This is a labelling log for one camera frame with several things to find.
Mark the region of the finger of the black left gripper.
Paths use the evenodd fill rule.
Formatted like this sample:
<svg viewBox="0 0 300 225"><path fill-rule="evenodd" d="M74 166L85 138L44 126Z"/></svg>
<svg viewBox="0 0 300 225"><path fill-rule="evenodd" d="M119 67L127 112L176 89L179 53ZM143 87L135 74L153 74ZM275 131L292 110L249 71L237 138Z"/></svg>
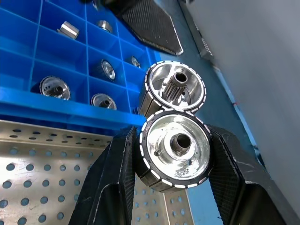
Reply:
<svg viewBox="0 0 300 225"><path fill-rule="evenodd" d="M141 43L174 56L183 53L172 18L154 0L103 0L103 6Z"/></svg>

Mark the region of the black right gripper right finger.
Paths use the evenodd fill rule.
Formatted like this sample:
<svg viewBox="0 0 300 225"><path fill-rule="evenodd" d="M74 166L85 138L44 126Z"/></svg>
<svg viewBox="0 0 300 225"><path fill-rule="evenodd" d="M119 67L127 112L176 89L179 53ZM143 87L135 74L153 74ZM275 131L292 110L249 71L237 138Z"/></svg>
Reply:
<svg viewBox="0 0 300 225"><path fill-rule="evenodd" d="M233 133L208 127L214 158L209 181L223 225L294 225L294 210L266 169Z"/></svg>

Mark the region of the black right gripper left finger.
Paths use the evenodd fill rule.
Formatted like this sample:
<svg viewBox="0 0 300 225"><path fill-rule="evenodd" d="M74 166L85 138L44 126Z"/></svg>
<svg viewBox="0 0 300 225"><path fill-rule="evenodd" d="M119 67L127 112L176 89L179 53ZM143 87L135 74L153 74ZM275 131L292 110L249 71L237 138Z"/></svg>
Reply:
<svg viewBox="0 0 300 225"><path fill-rule="evenodd" d="M68 225L131 225L136 128L122 129L89 169Z"/></svg>

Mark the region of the silver metal roller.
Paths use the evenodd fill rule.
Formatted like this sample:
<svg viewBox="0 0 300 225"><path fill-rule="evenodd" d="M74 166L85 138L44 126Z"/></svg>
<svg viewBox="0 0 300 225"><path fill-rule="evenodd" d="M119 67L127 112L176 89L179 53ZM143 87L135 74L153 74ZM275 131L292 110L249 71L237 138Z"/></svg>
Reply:
<svg viewBox="0 0 300 225"><path fill-rule="evenodd" d="M59 77L44 77L39 83L39 91L44 96L59 98L67 101L71 99L71 91L69 86Z"/></svg>
<svg viewBox="0 0 300 225"><path fill-rule="evenodd" d="M106 21L106 20L99 20L96 23L96 25L99 28L103 29L104 31L107 31L109 33L113 33L113 28L112 28L111 24L108 21Z"/></svg>
<svg viewBox="0 0 300 225"><path fill-rule="evenodd" d="M168 108L195 114L206 97L204 81L191 67L177 61L159 61L146 72L137 112L146 118Z"/></svg>
<svg viewBox="0 0 300 225"><path fill-rule="evenodd" d="M68 36L72 39L77 39L79 35L79 29L77 29L75 26L70 24L69 22L65 21L59 29L57 29L57 32L60 34L63 34L65 36Z"/></svg>
<svg viewBox="0 0 300 225"><path fill-rule="evenodd" d="M107 94L97 93L92 96L90 103L92 106L117 110L115 101Z"/></svg>
<svg viewBox="0 0 300 225"><path fill-rule="evenodd" d="M115 70L111 63L105 59L98 61L91 67L91 75L109 82L116 81Z"/></svg>
<svg viewBox="0 0 300 225"><path fill-rule="evenodd" d="M129 62L130 62L133 66L135 66L135 67L137 67L137 68L141 68L141 64L139 63L139 61L137 60L137 58L136 58L135 56L131 56L131 57L129 58Z"/></svg>
<svg viewBox="0 0 300 225"><path fill-rule="evenodd" d="M133 152L140 180L161 193L196 187L213 168L208 126L193 114L174 109L157 111L146 120Z"/></svg>

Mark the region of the perforated steel tray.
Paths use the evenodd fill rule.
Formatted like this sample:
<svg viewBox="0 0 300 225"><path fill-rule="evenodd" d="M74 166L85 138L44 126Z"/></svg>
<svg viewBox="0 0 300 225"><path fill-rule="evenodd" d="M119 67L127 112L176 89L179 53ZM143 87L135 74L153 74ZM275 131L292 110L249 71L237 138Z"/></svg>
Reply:
<svg viewBox="0 0 300 225"><path fill-rule="evenodd" d="M68 225L89 169L112 138L0 120L0 225ZM102 224L194 225L185 190L160 193L121 175L104 190Z"/></svg>

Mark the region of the blue compartment tray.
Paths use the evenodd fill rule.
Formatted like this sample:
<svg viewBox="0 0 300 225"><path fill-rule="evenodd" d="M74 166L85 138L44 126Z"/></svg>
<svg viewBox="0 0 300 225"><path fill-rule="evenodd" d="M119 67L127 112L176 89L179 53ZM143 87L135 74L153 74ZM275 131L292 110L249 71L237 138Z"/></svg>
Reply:
<svg viewBox="0 0 300 225"><path fill-rule="evenodd" d="M108 21L113 33L99 28ZM60 34L65 22L77 29L77 39ZM129 58L135 56L141 68ZM105 59L116 73L109 82L91 75ZM148 67L158 52L142 45L108 10L96 10L79 0L0 0L0 119L112 135L121 128L141 127L136 113ZM61 78L71 99L44 96L40 81ZM93 95L104 93L117 110L92 106Z"/></svg>

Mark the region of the white backdrop sheet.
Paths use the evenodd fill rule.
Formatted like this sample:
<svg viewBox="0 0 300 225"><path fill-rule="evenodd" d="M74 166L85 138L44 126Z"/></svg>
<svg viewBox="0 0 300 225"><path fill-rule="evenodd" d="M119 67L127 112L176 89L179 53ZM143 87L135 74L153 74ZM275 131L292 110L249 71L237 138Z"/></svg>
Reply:
<svg viewBox="0 0 300 225"><path fill-rule="evenodd" d="M194 0L188 10L300 225L300 0Z"/></svg>

